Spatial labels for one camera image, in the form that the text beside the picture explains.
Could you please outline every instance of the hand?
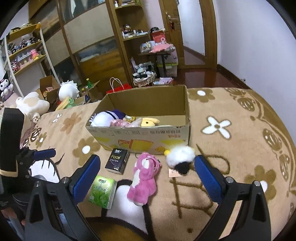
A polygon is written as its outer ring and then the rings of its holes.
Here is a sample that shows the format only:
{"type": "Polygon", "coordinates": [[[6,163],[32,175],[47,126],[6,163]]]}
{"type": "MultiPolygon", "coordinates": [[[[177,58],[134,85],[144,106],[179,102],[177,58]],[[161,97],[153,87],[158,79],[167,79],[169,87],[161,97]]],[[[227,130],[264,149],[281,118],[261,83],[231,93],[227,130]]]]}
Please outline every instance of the hand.
{"type": "MultiPolygon", "coordinates": [[[[13,219],[17,219],[17,215],[16,215],[16,213],[13,211],[13,209],[12,209],[11,207],[9,207],[9,208],[7,208],[7,209],[3,209],[3,210],[1,210],[1,212],[2,212],[3,216],[4,216],[5,218],[7,218],[7,219],[9,219],[9,217],[11,217],[11,218],[13,218],[13,219]]],[[[23,226],[25,226],[26,221],[25,221],[25,220],[22,220],[22,221],[21,221],[21,224],[22,224],[23,226]]]]}

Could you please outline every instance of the floral blanket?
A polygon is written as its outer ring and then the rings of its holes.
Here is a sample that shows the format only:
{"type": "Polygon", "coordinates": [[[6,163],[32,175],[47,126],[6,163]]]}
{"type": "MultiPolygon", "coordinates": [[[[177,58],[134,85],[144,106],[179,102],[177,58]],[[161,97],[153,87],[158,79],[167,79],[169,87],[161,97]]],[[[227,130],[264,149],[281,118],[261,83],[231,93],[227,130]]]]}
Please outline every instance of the floral blanket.
{"type": "MultiPolygon", "coordinates": [[[[252,90],[236,88],[188,89],[191,113],[190,146],[202,153],[225,176],[237,182],[260,181],[268,201],[272,238],[285,226],[296,204],[295,146],[282,121],[252,90]]],[[[208,197],[192,170],[169,178],[164,156],[156,177],[157,193],[147,205],[126,199],[136,155],[131,154],[123,175],[104,166],[110,151],[103,149],[85,124],[98,103],[42,116],[27,143],[30,149],[55,148],[52,159],[60,178],[71,176],[91,154],[101,159],[99,175],[118,181],[112,208],[87,201],[78,205],[102,240],[194,240],[213,215],[217,204],[208,197]]],[[[240,203],[223,235],[235,222],[240,203]]]]}

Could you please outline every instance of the white wall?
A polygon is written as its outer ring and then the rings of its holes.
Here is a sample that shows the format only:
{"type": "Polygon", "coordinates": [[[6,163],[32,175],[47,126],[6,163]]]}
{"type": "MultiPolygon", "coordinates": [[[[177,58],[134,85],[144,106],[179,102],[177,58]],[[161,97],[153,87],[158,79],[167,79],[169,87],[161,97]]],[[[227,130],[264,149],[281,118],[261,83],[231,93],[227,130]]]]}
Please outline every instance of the white wall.
{"type": "Polygon", "coordinates": [[[214,2],[220,26],[218,63],[245,78],[246,84],[265,98],[296,143],[294,36],[266,0],[214,2]]]}
{"type": "MultiPolygon", "coordinates": [[[[11,22],[8,24],[7,28],[3,32],[1,39],[5,37],[12,28],[20,27],[23,23],[29,22],[29,12],[28,12],[28,3],[21,8],[11,22]]],[[[0,78],[4,76],[4,69],[2,64],[0,64],[0,78]]],[[[21,88],[21,91],[24,95],[35,91],[39,88],[39,80],[43,78],[43,72],[41,70],[40,64],[35,64],[28,68],[26,71],[21,73],[16,77],[17,82],[21,88]]],[[[17,88],[14,87],[14,91],[18,94],[17,88]]]]}
{"type": "Polygon", "coordinates": [[[205,38],[199,0],[179,0],[183,45],[205,54],[205,38]]]}
{"type": "Polygon", "coordinates": [[[158,0],[143,0],[144,11],[146,14],[149,30],[153,27],[164,28],[158,0]]]}

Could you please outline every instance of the bag handle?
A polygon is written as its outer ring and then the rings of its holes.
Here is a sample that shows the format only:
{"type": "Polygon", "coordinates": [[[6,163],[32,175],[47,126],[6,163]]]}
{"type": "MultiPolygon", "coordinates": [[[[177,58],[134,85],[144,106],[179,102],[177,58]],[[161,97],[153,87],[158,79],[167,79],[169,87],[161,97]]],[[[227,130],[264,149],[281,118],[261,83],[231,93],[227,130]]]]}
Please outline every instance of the bag handle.
{"type": "Polygon", "coordinates": [[[115,92],[115,91],[114,91],[114,84],[113,84],[115,80],[116,80],[118,83],[120,83],[120,85],[121,85],[122,88],[124,89],[124,87],[123,87],[123,85],[122,85],[122,83],[121,83],[121,81],[120,81],[119,79],[114,78],[114,77],[111,77],[110,80],[109,80],[109,82],[110,82],[110,86],[111,86],[113,92],[115,92]]]}

